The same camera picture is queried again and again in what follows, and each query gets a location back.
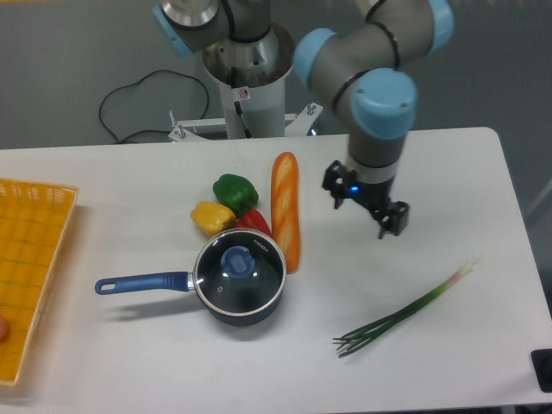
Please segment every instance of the baguette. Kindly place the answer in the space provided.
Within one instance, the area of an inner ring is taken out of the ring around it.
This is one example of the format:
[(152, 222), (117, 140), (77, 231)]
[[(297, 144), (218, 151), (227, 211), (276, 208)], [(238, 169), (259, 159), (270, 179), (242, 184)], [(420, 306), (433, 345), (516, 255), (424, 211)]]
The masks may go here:
[(288, 273), (297, 271), (301, 255), (298, 196), (297, 159), (292, 153), (282, 153), (273, 164), (271, 213), (273, 239), (284, 252)]

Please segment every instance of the yellow basket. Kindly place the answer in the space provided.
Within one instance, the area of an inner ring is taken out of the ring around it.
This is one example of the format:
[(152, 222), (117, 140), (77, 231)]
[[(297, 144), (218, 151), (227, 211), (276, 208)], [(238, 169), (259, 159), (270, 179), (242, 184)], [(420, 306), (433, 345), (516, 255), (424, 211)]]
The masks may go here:
[(15, 386), (78, 188), (0, 179), (0, 385)]

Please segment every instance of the gray floor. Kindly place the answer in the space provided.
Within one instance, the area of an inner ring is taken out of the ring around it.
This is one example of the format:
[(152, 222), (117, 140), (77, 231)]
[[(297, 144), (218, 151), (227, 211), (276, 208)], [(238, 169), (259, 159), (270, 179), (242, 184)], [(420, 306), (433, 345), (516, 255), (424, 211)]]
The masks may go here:
[[(552, 178), (552, 1), (450, 3), (456, 20), (453, 40), (440, 53), (404, 67), (420, 94), (416, 129), (495, 129), (525, 212)], [(216, 88), (200, 60), (177, 58), (157, 29), (150, 11), (155, 4), (157, 0), (0, 3), (0, 148), (112, 143), (97, 120), (102, 98), (156, 69), (201, 78), (211, 94), (207, 117), (221, 116)], [(347, 33), (362, 24), (354, 2), (345, 0), (276, 0), (273, 19), (296, 41), (314, 28)], [(316, 100), (294, 74), (286, 88), (288, 112)], [(198, 117), (201, 93), (189, 81), (159, 77), (117, 95), (105, 108), (105, 120), (120, 136), (168, 129), (169, 109), (178, 119)], [(345, 132), (328, 112), (319, 129)], [(529, 234), (552, 299), (552, 211)]]

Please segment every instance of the scallion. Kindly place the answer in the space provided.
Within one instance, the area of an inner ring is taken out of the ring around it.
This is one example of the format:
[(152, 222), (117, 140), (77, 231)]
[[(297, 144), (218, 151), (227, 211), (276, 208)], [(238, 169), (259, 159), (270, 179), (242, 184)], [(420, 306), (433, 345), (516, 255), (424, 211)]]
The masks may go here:
[(411, 304), (405, 306), (403, 309), (392, 313), (387, 317), (382, 317), (381, 319), (369, 323), (368, 325), (352, 330), (344, 336), (334, 338), (334, 340), (340, 344), (337, 349), (339, 357), (342, 358), (343, 356), (351, 355), (359, 349), (366, 347), (366, 345), (385, 334), (397, 323), (404, 321), (406, 318), (411, 317), (416, 312), (420, 311), (426, 305), (439, 298), (439, 296), (450, 289), (458, 280), (470, 273), (474, 269), (474, 266), (475, 262), (461, 267), (455, 274), (441, 283), (438, 287), (423, 295), (420, 299), (417, 299)]

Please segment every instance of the pot handle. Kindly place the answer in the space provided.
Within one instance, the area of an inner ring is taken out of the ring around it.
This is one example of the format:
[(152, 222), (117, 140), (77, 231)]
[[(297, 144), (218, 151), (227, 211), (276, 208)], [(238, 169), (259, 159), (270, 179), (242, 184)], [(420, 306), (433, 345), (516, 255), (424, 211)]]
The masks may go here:
[(194, 284), (191, 273), (166, 272), (101, 279), (96, 282), (95, 289), (98, 295), (151, 291), (153, 289), (188, 292), (194, 289)]

